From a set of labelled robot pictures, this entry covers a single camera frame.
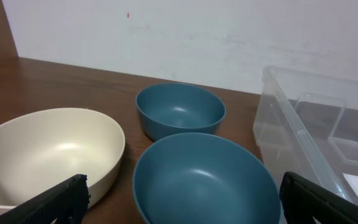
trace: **plastic bowl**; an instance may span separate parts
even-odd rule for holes
[[[136,164],[132,189],[148,224],[281,223],[278,189],[243,147],[203,133],[152,144]]]
[[[124,133],[97,111],[61,108],[0,125],[0,215],[75,174],[86,174],[89,207],[110,188]]]
[[[226,114],[217,96],[182,83],[149,86],[137,95],[136,105],[140,125],[153,141],[185,132],[213,134]]]

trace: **brown table surface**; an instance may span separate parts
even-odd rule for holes
[[[19,58],[0,62],[0,124],[50,108],[100,111],[123,128],[126,148],[116,182],[86,214],[83,223],[144,223],[132,196],[136,161],[152,142],[139,126],[135,96],[144,87],[166,80]],[[248,149],[259,159],[252,125],[259,95],[205,87],[226,105],[217,135]]]

